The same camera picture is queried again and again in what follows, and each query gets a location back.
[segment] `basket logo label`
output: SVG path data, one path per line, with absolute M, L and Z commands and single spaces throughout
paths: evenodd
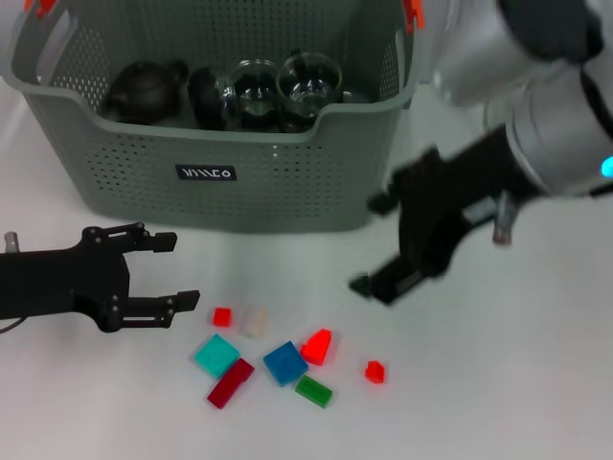
M 234 166 L 175 165 L 181 180 L 237 180 Z

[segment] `metal bolt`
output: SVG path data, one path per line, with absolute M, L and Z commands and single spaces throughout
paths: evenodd
M 19 239 L 17 238 L 17 234 L 15 232 L 7 233 L 4 236 L 4 241 L 6 243 L 6 253 L 19 252 Z
M 498 246 L 510 246 L 512 228 L 519 214 L 519 206 L 511 194 L 504 191 L 500 195 L 498 209 L 494 218 L 494 244 Z

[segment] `white table surface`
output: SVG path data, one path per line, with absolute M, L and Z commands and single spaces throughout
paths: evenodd
M 0 81 L 0 231 L 22 250 L 68 247 L 83 204 L 34 116 Z M 468 142 L 474 123 L 420 89 L 395 161 Z M 453 269 L 392 310 L 346 287 L 397 250 L 396 219 L 351 233 L 239 236 L 186 228 L 174 253 L 129 256 L 132 293 L 200 289 L 170 330 L 100 333 L 78 314 L 31 318 L 0 335 L 0 458 L 607 459 L 613 455 L 613 201 L 540 202 L 514 248 L 471 236 Z M 211 308 L 264 305 L 268 335 L 224 333 L 257 372 L 222 411 L 190 362 L 215 332 Z M 311 375 L 335 391 L 326 410 L 279 388 L 261 357 L 320 327 L 332 362 Z M 367 384 L 369 358 L 389 381 Z

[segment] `gray plastic basket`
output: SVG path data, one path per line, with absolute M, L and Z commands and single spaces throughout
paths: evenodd
M 21 91 L 96 212 L 240 232 L 348 230 L 367 220 L 420 69 L 401 0 L 57 0 L 17 20 L 5 79 Z M 325 53 L 378 103 L 326 107 L 302 134 L 132 126 L 99 115 L 135 60 L 195 69 Z M 192 123 L 184 102 L 181 124 Z M 232 166 L 236 181 L 182 180 L 177 165 Z

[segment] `black teapot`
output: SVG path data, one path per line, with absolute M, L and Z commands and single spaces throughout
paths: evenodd
M 164 65 L 134 62 L 111 85 L 107 108 L 120 123 L 151 125 L 175 116 L 181 109 L 180 89 L 190 71 L 182 60 Z

